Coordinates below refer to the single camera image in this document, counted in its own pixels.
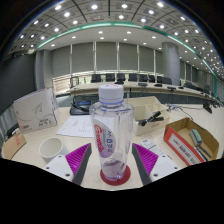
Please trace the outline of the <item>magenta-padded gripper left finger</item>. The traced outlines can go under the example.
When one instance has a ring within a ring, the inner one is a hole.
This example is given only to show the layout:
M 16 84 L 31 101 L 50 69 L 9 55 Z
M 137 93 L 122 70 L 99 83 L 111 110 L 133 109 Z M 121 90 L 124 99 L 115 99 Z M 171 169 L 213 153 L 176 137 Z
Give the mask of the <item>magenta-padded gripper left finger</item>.
M 80 185 L 91 153 L 91 144 L 88 143 L 75 149 L 66 156 L 57 155 L 44 167 L 44 170 L 73 182 L 76 185 Z

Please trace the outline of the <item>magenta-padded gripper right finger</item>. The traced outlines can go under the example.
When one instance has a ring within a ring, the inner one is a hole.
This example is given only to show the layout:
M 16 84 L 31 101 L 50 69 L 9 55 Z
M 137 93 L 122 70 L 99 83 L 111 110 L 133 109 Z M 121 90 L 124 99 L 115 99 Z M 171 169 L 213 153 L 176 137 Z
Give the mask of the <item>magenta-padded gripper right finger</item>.
M 180 167 L 168 155 L 157 155 L 136 143 L 132 144 L 132 154 L 144 185 L 180 170 Z

